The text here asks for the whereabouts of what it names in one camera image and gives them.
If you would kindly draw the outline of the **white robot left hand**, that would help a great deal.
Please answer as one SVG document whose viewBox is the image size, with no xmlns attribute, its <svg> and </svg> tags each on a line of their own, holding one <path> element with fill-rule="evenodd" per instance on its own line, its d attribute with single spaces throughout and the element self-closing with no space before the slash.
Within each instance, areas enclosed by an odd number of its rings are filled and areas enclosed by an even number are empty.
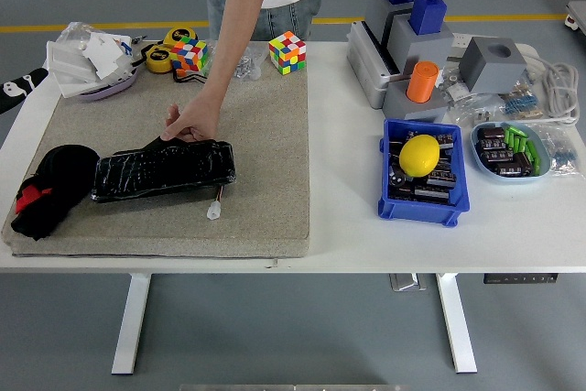
<svg viewBox="0 0 586 391">
<path fill-rule="evenodd" d="M 0 113 L 4 114 L 22 103 L 48 76 L 45 68 L 37 68 L 28 74 L 1 84 Z"/>
</svg>

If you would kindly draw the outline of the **person's hand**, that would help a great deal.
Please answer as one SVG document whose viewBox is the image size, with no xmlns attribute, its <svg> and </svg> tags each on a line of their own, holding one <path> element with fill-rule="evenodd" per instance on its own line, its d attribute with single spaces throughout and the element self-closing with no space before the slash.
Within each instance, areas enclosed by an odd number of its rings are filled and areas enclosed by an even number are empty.
<svg viewBox="0 0 586 391">
<path fill-rule="evenodd" d="M 166 127 L 160 138 L 177 138 L 185 142 L 212 140 L 216 137 L 223 98 L 221 95 L 197 94 L 182 110 L 177 104 L 168 107 Z"/>
</svg>

